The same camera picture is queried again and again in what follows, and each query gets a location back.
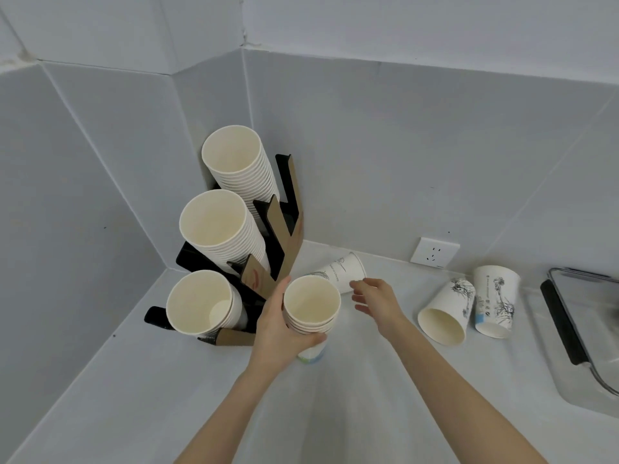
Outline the person's right hand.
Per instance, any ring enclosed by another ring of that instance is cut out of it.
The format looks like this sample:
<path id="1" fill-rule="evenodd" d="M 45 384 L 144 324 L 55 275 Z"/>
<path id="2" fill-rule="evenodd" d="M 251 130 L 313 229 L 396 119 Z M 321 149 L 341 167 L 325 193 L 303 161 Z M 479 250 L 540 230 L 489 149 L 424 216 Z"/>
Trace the person's right hand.
<path id="1" fill-rule="evenodd" d="M 375 321 L 379 333 L 389 342 L 411 324 L 401 310 L 391 285 L 382 279 L 363 278 L 349 283 L 354 308 Z"/>

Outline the person's left hand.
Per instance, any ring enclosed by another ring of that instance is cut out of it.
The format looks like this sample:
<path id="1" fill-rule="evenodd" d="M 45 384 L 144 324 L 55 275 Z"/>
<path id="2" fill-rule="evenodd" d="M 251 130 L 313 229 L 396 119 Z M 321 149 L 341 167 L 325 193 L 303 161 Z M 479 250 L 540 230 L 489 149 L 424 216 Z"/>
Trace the person's left hand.
<path id="1" fill-rule="evenodd" d="M 247 370 L 272 382 L 299 353 L 327 340 L 324 333 L 300 335 L 283 326 L 265 326 L 265 304 L 258 319 L 256 336 Z"/>

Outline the short stack of paper cups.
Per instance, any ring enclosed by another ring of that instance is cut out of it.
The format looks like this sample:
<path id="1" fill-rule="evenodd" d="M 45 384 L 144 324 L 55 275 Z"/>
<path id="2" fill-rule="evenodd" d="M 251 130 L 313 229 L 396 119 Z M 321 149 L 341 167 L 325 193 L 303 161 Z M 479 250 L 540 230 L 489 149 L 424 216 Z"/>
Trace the short stack of paper cups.
<path id="1" fill-rule="evenodd" d="M 300 335 L 328 335 L 336 324 L 342 299 L 330 281 L 317 275 L 293 280 L 283 295 L 283 318 Z"/>

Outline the person's right forearm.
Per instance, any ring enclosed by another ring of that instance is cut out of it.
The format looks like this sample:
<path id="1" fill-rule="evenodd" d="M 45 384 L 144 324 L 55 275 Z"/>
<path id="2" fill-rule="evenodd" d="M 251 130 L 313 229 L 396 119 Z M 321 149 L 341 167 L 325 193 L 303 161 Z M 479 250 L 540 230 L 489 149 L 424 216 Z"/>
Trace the person's right forearm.
<path id="1" fill-rule="evenodd" d="M 548 464 L 404 316 L 376 323 L 460 464 Z"/>

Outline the person's left forearm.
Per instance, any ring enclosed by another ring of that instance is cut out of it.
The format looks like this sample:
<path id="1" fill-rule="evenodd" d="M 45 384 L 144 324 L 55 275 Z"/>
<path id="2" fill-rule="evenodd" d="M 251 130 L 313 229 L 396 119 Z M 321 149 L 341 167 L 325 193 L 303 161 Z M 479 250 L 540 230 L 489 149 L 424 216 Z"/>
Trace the person's left forearm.
<path id="1" fill-rule="evenodd" d="M 252 414 L 287 366 L 250 364 L 173 464 L 231 464 Z"/>

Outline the white printed paper cup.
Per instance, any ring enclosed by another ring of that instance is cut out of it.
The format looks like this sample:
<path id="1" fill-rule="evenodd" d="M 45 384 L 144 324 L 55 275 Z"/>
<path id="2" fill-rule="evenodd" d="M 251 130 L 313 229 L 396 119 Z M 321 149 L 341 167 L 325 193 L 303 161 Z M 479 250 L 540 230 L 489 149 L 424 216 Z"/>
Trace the white printed paper cup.
<path id="1" fill-rule="evenodd" d="M 473 279 L 476 289 L 476 330 L 492 338 L 509 338 L 513 329 L 520 276 L 503 266 L 484 265 L 474 270 Z"/>
<path id="2" fill-rule="evenodd" d="M 418 324 L 435 342 L 445 346 L 460 345 L 466 339 L 475 298 L 476 289 L 470 281 L 452 278 L 418 313 Z"/>
<path id="3" fill-rule="evenodd" d="M 337 288 L 341 295 L 352 292 L 351 281 L 359 281 L 367 277 L 359 256 L 354 252 L 334 260 L 317 271 L 309 272 L 307 275 L 325 278 Z"/>

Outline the black and cardboard cup rack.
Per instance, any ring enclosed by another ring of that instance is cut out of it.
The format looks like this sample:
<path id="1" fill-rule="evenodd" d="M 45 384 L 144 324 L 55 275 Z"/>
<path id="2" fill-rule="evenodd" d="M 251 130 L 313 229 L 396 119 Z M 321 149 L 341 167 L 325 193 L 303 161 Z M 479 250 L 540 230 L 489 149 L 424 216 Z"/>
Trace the black and cardboard cup rack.
<path id="1" fill-rule="evenodd" d="M 226 273 L 186 240 L 176 258 L 176 263 L 187 269 L 188 274 L 199 270 L 221 273 L 240 293 L 243 307 L 248 315 L 248 324 L 244 330 L 221 328 L 215 335 L 209 336 L 206 340 L 200 340 L 204 343 L 215 346 L 253 345 L 256 324 L 262 308 L 267 298 L 273 293 L 276 284 L 290 274 L 300 251 L 304 233 L 304 216 L 293 158 L 291 155 L 276 155 L 275 159 L 287 201 L 279 202 L 276 195 L 273 195 L 269 202 L 253 201 L 266 229 L 266 236 L 262 236 L 266 243 L 270 272 L 250 254 L 241 264 L 228 262 L 235 273 Z M 167 320 L 166 305 L 165 307 L 152 306 L 147 311 L 144 322 L 178 332 Z"/>

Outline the low stack of paper cups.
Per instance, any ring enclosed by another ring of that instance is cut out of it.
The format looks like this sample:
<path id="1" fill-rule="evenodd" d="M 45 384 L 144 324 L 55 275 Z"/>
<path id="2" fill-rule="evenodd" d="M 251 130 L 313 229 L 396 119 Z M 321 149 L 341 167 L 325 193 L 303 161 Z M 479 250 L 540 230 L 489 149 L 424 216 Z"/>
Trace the low stack of paper cups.
<path id="1" fill-rule="evenodd" d="M 238 290 L 219 272 L 199 270 L 184 276 L 166 302 L 172 327 L 206 340 L 221 328 L 244 330 L 248 315 Z"/>

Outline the tall stack of paper cups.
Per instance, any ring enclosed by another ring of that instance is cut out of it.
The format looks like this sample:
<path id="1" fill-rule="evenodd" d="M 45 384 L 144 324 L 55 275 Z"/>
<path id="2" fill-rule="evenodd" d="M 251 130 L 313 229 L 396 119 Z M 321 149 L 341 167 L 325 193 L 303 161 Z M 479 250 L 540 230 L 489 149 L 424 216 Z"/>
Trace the tall stack of paper cups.
<path id="1" fill-rule="evenodd" d="M 280 191 L 258 133 L 243 125 L 222 127 L 205 139 L 201 156 L 218 185 L 238 194 L 261 226 L 253 201 L 280 200 Z"/>
<path id="2" fill-rule="evenodd" d="M 203 192 L 183 208 L 183 238 L 226 273 L 228 262 L 243 263 L 252 254 L 270 272 L 266 243 L 244 200 L 225 189 Z"/>

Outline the white wall socket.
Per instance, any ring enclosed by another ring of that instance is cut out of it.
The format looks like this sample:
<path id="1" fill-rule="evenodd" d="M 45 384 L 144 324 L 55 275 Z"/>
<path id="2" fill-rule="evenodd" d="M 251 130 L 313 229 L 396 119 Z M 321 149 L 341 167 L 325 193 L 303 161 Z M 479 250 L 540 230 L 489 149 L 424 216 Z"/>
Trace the white wall socket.
<path id="1" fill-rule="evenodd" d="M 421 237 L 414 249 L 410 263 L 445 269 L 459 249 L 458 243 Z"/>

